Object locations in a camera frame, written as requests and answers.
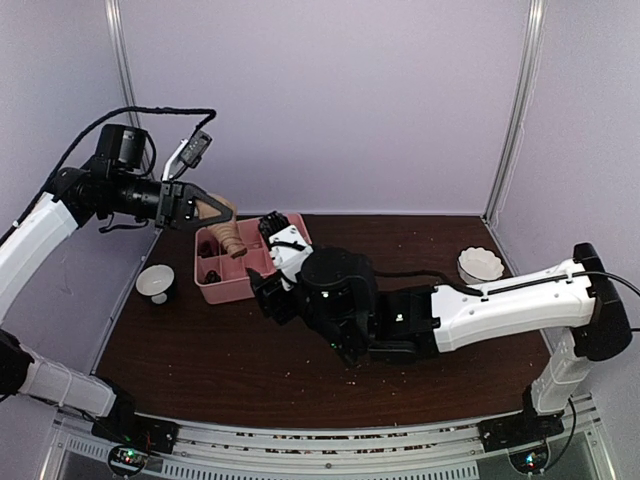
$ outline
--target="pink tray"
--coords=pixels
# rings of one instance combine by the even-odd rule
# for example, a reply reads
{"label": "pink tray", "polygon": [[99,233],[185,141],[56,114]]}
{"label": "pink tray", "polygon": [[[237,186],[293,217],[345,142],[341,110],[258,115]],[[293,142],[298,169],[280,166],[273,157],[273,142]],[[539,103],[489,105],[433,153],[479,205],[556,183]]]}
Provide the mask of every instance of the pink tray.
{"label": "pink tray", "polygon": [[[297,213],[287,214],[287,218],[291,225],[298,228],[303,238],[311,243],[311,238],[307,232],[302,215]],[[253,297],[249,277],[245,268],[252,268],[261,275],[271,275],[275,272],[273,263],[269,257],[267,245],[262,240],[258,231],[259,218],[250,220],[242,220],[238,222],[238,230],[240,238],[244,241],[248,248],[248,252],[244,257],[237,259],[231,258],[222,247],[218,244],[213,234],[206,228],[202,228],[196,232],[195,246],[195,269],[194,281],[200,288],[202,295],[207,303],[216,305],[219,303],[235,302],[236,300],[244,300]],[[202,258],[198,255],[200,247],[203,243],[211,245],[213,257]],[[205,284],[204,279],[211,270],[218,272],[222,278],[221,282]]]}

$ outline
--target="scalloped bowl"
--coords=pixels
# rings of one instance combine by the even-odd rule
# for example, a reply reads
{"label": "scalloped bowl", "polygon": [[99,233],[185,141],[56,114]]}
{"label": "scalloped bowl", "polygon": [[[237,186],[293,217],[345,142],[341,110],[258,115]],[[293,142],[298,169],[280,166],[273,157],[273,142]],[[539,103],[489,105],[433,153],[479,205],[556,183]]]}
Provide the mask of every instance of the scalloped bowl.
{"label": "scalloped bowl", "polygon": [[477,285],[498,280],[504,273],[504,265],[492,251],[470,247],[458,257],[458,272],[467,285]]}

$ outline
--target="wooden table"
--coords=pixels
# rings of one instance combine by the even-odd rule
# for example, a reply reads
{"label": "wooden table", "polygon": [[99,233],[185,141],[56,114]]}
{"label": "wooden table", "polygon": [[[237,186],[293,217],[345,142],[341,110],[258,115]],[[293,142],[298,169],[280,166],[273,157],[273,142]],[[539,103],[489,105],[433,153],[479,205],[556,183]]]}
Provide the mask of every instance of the wooden table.
{"label": "wooden table", "polygon": [[[465,217],[305,216],[314,243],[371,257],[379,270],[442,270],[457,278],[468,246],[497,249],[482,222]],[[538,332],[485,341],[398,367],[346,369],[296,319],[279,327],[253,300],[211,306],[193,283],[193,236],[164,232],[149,264],[176,272],[179,295],[154,307],[132,294],[98,374],[144,413],[253,427],[371,427],[429,423],[521,407],[549,358]],[[382,279],[381,289],[428,282]]]}

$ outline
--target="robotic arm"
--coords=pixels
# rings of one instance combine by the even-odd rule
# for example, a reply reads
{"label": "robotic arm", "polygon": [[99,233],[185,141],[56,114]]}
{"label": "robotic arm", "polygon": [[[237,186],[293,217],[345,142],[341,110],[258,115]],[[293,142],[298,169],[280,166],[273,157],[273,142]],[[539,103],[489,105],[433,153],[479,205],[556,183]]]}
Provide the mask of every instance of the robotic arm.
{"label": "robotic arm", "polygon": [[[94,215],[104,219],[124,213],[138,222],[151,220],[158,228],[180,230],[232,219],[233,211],[227,205],[195,185],[174,179],[197,165],[211,137],[197,131],[182,141],[167,162],[173,174],[162,181],[135,173],[147,137],[138,128],[105,125],[95,154],[81,168],[57,172],[35,208],[0,246],[0,325],[49,254]],[[140,431],[146,435],[157,430],[161,435],[154,435],[154,450],[171,450],[167,435],[175,433],[176,427],[170,422],[144,423],[135,416],[133,398],[116,385],[44,358],[0,330],[0,395],[17,393],[80,410],[99,422],[94,429],[97,434],[106,433],[112,440],[135,442]]]}
{"label": "robotic arm", "polygon": [[622,301],[589,244],[530,275],[474,288],[445,278],[445,285],[382,293],[375,277],[395,275],[375,272],[366,256],[312,247],[276,212],[261,219],[260,231],[277,270],[267,278],[249,272],[264,315],[281,325],[301,317],[347,365],[367,353],[413,362],[489,338],[564,327],[549,364],[523,394],[523,411],[480,424],[486,451],[562,433],[568,399],[593,362],[618,355],[632,339]]}

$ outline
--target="brown object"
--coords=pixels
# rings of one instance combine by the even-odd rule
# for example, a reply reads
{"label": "brown object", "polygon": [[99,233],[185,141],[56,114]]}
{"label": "brown object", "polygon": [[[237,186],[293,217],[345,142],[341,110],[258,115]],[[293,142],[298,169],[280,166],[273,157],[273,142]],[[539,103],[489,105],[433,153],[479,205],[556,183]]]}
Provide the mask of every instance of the brown object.
{"label": "brown object", "polygon": [[[238,214],[238,208],[235,204],[231,203],[224,197],[216,194],[209,194],[223,205],[233,210],[233,218],[225,223],[217,223],[207,227],[216,240],[220,243],[222,248],[231,255],[231,258],[238,258],[247,253],[247,247],[240,238],[240,232],[238,231],[238,222],[236,221],[236,215]],[[198,218],[212,218],[220,215],[220,212],[213,208],[211,205],[196,200],[196,206],[198,207]]]}
{"label": "brown object", "polygon": [[[378,270],[442,270],[458,278],[469,245],[497,251],[478,218],[309,216],[314,243],[371,257]],[[549,358],[538,332],[493,339],[414,365],[363,361],[347,370],[299,319],[279,327],[253,300],[211,306],[193,283],[191,235],[166,231],[148,263],[170,265],[178,295],[162,308],[129,297],[98,375],[140,412],[255,427],[420,424],[521,408]],[[380,279],[381,289],[428,278]]]}

